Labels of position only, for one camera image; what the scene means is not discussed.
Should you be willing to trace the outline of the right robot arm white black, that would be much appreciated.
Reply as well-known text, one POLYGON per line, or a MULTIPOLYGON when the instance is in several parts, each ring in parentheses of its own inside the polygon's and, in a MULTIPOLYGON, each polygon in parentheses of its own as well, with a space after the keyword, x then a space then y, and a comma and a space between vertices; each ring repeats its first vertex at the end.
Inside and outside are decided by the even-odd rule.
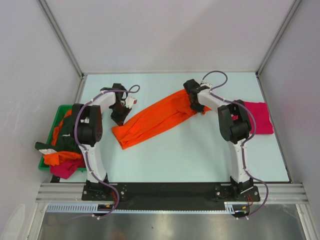
POLYGON ((187 80, 183 87, 193 111, 202 113, 208 107, 217 113, 219 132, 230 149, 230 194, 235 200, 242 201, 254 187, 245 160, 245 142, 250 138, 252 125, 244 102, 230 101, 217 96, 213 94, 211 84, 200 84, 194 79, 187 80))

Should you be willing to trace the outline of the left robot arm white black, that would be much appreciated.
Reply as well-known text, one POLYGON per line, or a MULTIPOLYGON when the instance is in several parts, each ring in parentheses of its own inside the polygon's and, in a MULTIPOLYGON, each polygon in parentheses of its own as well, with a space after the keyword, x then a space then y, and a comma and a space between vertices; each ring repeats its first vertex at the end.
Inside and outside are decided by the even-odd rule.
POLYGON ((105 200, 115 193, 110 187, 101 157, 103 113, 112 110, 110 118, 122 126, 134 104, 135 99, 129 96, 129 91, 122 84, 115 83, 112 87, 102 88, 88 103, 72 105, 72 137, 82 153, 87 171, 81 197, 83 201, 105 200))

